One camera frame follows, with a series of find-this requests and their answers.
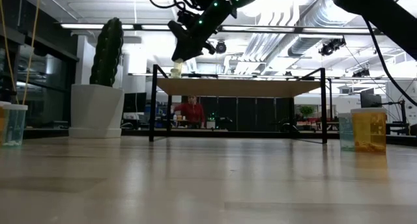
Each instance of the person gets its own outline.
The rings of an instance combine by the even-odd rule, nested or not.
[[[186,117],[188,125],[192,128],[204,128],[205,116],[203,106],[197,103],[196,96],[189,96],[187,104],[180,104],[174,108],[174,111],[181,111]]]

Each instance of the white planter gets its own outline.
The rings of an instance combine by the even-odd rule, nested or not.
[[[123,103],[124,93],[121,89],[101,85],[73,85],[70,137],[120,137]]]

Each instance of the green cactus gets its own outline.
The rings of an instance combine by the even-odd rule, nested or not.
[[[122,22],[118,18],[109,20],[98,36],[96,55],[91,68],[90,84],[112,87],[117,74],[123,46]]]

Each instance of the robotic arm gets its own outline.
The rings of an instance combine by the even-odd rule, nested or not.
[[[184,62],[202,55],[206,48],[210,54],[215,48],[207,42],[218,26],[229,16],[237,17],[237,8],[255,0],[190,0],[177,2],[180,8],[178,22],[170,21],[168,26],[177,37],[173,61]],[[417,19],[392,0],[333,0],[348,12],[359,14],[396,42],[407,53],[417,59]],[[204,12],[194,14],[185,9],[185,4]]]

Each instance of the wooden floor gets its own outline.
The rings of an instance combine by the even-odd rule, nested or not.
[[[338,144],[30,140],[0,149],[0,223],[416,223],[417,148]]]

